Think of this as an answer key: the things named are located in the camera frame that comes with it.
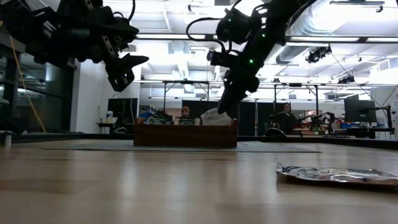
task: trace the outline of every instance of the wooden floor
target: wooden floor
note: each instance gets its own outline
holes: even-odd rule
[[[295,144],[323,153],[278,154],[40,149],[46,144],[1,149],[1,223],[398,223],[398,194],[277,183],[275,175],[277,162],[398,175],[393,151],[326,144]]]

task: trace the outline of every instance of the white cloth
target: white cloth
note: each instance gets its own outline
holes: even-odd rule
[[[231,126],[232,119],[224,112],[219,114],[218,108],[213,108],[203,113],[200,118],[203,125],[210,126]]]

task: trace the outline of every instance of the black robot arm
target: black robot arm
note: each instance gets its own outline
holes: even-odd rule
[[[35,62],[104,61],[115,91],[123,91],[134,80],[132,68],[149,59],[129,54],[119,58],[118,52],[128,48],[139,32],[130,26],[134,10],[134,0],[129,19],[115,16],[102,0],[61,0],[57,12],[50,7],[32,10],[25,0],[0,3],[7,31],[26,45]]]
[[[226,10],[216,30],[218,39],[237,44],[247,43],[237,55],[230,54],[231,51],[212,53],[212,65],[229,68],[224,76],[225,89],[219,113],[224,113],[247,97],[247,92],[257,91],[259,80],[256,74],[272,48],[275,44],[285,45],[286,30],[315,1],[273,0],[255,7],[250,17],[234,7],[230,11]]]

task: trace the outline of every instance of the gray mat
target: gray mat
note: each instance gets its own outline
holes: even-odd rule
[[[239,142],[236,148],[214,149],[197,147],[142,147],[133,146],[130,140],[99,140],[83,144],[62,144],[47,146],[44,149],[58,150],[105,150],[105,151],[142,151],[142,152],[320,152],[301,149],[293,145],[263,142]]]

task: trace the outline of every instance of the yellow cable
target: yellow cable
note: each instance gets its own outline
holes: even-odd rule
[[[17,53],[16,53],[16,51],[15,51],[14,41],[13,41],[13,38],[11,37],[11,35],[10,35],[10,40],[11,40],[12,52],[14,53],[15,62],[17,63],[17,68],[18,68],[19,76],[20,76],[20,78],[21,78],[21,80],[22,80],[22,85],[24,86],[27,99],[29,100],[29,103],[30,103],[30,107],[32,107],[33,113],[35,114],[37,120],[39,121],[39,123],[40,123],[40,125],[41,125],[41,127],[42,127],[42,129],[43,129],[43,132],[44,132],[44,133],[47,133],[47,132],[45,131],[44,125],[43,125],[43,123],[42,123],[42,120],[41,120],[41,119],[39,118],[39,116],[37,115],[36,109],[35,109],[35,107],[33,106],[32,100],[30,100],[30,96],[29,96],[29,94],[28,94],[28,92],[27,92],[27,89],[26,89],[26,86],[25,86],[25,80],[24,80],[24,77],[22,76],[21,68],[20,68],[19,62],[18,62]]]

